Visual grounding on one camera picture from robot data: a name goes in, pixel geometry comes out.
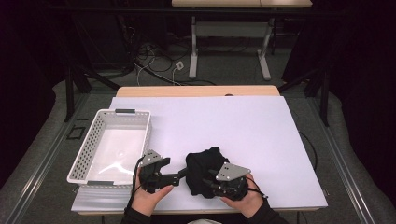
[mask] desk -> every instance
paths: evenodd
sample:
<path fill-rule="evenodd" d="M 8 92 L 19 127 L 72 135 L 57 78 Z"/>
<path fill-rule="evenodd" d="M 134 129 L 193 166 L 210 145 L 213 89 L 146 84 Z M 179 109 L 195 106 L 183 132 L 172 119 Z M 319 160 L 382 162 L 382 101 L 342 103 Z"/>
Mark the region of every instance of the desk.
<path fill-rule="evenodd" d="M 162 168 L 163 174 L 184 168 L 189 152 L 218 146 L 231 163 L 252 170 L 275 210 L 316 210 L 327 206 L 286 102 L 275 87 L 120 88 L 111 107 L 127 106 L 152 111 L 149 147 L 171 158 L 171 163 Z M 244 147 L 252 148 L 252 154 L 248 151 L 241 154 L 238 148 Z M 129 193 L 128 189 L 80 188 L 72 211 L 82 215 L 120 214 L 129 200 Z M 232 212 L 235 210 L 219 199 L 191 196 L 182 179 L 180 186 L 160 201 L 154 213 Z"/>
<path fill-rule="evenodd" d="M 172 0 L 173 7 L 268 7 L 304 8 L 311 7 L 310 0 Z M 257 50 L 262 76 L 271 80 L 265 53 L 271 35 L 269 22 L 207 22 L 191 19 L 191 62 L 190 78 L 195 78 L 198 64 L 197 36 L 242 36 L 263 37 L 262 48 Z"/>

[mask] black sleeve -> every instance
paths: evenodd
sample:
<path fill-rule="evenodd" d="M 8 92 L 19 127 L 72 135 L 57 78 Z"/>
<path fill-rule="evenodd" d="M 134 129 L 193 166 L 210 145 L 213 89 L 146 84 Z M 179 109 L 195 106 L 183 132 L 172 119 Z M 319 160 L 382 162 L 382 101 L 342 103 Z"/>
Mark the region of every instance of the black sleeve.
<path fill-rule="evenodd" d="M 283 217 L 279 215 L 278 212 L 274 211 L 268 201 L 264 199 L 264 203 L 259 208 L 259 210 L 254 214 L 253 217 L 249 218 L 249 224 L 286 224 L 286 221 Z"/>
<path fill-rule="evenodd" d="M 131 207 L 125 209 L 121 224 L 149 224 L 151 217 L 145 216 Z"/>

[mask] person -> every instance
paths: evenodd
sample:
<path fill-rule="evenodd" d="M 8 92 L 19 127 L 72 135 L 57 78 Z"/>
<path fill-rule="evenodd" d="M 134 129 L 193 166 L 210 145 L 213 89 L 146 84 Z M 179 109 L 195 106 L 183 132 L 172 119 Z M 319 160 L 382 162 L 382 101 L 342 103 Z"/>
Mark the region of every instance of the person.
<path fill-rule="evenodd" d="M 258 189 L 254 184 L 253 175 L 247 174 L 246 177 L 248 187 Z M 136 176 L 135 185 L 132 205 L 125 208 L 121 224 L 149 224 L 151 214 L 154 212 L 157 203 L 173 189 L 173 186 L 166 186 L 155 193 L 148 193 L 140 188 L 139 175 Z M 258 192 L 249 190 L 241 201 L 232 201 L 226 197 L 221 197 L 220 199 L 231 208 L 240 211 L 249 224 L 288 223 L 269 206 L 267 199 L 263 198 Z"/>

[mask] hand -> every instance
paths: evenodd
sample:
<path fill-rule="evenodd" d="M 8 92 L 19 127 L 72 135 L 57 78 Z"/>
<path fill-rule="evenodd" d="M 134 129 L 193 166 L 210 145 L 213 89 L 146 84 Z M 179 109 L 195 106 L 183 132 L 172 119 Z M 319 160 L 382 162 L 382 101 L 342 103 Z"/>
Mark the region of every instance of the hand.
<path fill-rule="evenodd" d="M 254 180 L 253 175 L 248 174 L 246 177 L 248 187 L 250 189 L 258 189 L 257 186 L 251 181 Z M 256 212 L 264 203 L 262 196 L 258 192 L 252 190 L 248 190 L 247 195 L 245 195 L 241 201 L 233 201 L 226 197 L 221 197 L 220 199 L 231 208 L 239 210 L 246 218 L 253 217 L 253 215 L 256 214 Z"/>
<path fill-rule="evenodd" d="M 153 194 L 148 193 L 140 186 L 139 173 L 140 168 L 137 170 L 136 174 L 134 200 L 131 207 L 137 212 L 149 217 L 154 211 L 157 203 L 173 189 L 173 186 L 166 186 Z"/>

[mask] white plastic basket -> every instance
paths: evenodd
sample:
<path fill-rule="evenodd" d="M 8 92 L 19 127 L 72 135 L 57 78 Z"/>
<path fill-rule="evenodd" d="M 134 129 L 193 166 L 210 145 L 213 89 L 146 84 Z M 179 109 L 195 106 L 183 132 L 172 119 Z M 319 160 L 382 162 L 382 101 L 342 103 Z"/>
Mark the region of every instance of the white plastic basket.
<path fill-rule="evenodd" d="M 82 187 L 131 187 L 136 162 L 148 151 L 150 132 L 148 111 L 99 110 L 67 181 Z"/>

